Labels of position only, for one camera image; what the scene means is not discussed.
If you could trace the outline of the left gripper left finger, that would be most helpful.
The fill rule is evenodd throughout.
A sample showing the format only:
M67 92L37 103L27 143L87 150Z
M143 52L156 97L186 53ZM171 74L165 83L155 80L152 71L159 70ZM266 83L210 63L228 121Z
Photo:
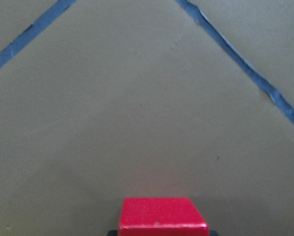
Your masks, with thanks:
M117 230L109 230L106 234L106 236L117 236L118 231Z

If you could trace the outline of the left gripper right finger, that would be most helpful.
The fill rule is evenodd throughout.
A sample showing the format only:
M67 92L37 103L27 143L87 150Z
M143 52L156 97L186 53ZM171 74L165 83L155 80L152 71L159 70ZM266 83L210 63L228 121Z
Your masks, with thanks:
M209 236L219 236L218 232L215 230L210 230L209 231Z

